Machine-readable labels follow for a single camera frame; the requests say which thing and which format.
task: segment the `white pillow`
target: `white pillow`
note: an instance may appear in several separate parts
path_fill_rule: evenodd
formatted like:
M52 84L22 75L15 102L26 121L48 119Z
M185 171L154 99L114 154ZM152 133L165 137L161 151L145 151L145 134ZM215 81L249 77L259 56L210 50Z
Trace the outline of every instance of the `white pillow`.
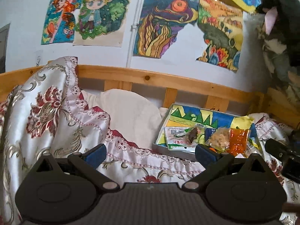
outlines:
M146 98L130 91L111 89L93 95L82 91L88 106L98 106L110 115L110 129L140 148L152 149L162 121L160 110Z

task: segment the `wooden bed frame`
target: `wooden bed frame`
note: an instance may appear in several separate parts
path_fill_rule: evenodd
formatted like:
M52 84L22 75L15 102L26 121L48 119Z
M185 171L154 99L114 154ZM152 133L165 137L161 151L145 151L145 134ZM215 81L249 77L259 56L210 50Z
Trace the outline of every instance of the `wooden bed frame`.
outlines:
M22 85L41 67L32 67L0 74L0 102L5 101L14 86ZM129 68L78 65L78 78L104 80L104 90L131 91L132 84L166 88L163 107L175 102L177 91L208 95L204 108L226 112L229 101L250 105L248 113L268 113L271 117L295 129L300 126L300 113L282 97L269 90L268 94L244 92L223 85L181 76Z

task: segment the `orange sauce packet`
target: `orange sauce packet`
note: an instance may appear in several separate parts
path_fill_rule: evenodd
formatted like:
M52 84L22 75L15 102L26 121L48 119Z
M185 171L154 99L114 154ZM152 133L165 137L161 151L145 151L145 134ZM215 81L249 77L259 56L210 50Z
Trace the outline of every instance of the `orange sauce packet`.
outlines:
M246 150L249 129L230 129L229 130L229 150L228 153L233 156L237 156L238 154L242 154Z

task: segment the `blonde cartoon boy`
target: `blonde cartoon boy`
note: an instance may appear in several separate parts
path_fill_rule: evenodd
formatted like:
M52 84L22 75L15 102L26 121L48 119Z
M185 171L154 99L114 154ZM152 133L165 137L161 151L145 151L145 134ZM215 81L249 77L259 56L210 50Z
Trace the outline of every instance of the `blonde cartoon boy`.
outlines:
M85 0L87 10L83 11L84 18L81 19L79 22L80 24L80 31L85 32L86 29L89 29L89 33L92 33L95 26L101 24L102 19L100 15L100 10L104 7L107 3L111 2L112 0Z

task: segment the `snack package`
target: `snack package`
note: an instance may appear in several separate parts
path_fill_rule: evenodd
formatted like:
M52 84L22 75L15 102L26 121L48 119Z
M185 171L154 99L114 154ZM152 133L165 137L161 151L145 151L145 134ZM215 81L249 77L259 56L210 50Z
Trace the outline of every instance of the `snack package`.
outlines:
M213 128L205 128L204 131L204 140L205 142L211 137L212 134L214 134L216 132L217 129L213 129Z
M229 130L229 150L227 150L227 152L233 156L243 154L246 151L249 133L249 129L231 128Z
M229 128L218 128L205 142L205 145L224 152L229 148Z
M261 155L259 150L256 149L253 144L251 144L250 142L247 142L246 150L245 150L245 153L243 154L243 156L248 158L252 153L257 153L257 154Z
M165 138L168 150L195 152L195 146L187 146L183 140L189 127L165 127Z
M204 143L204 129L200 126L189 128L188 132L183 137L183 143L187 146L196 146Z

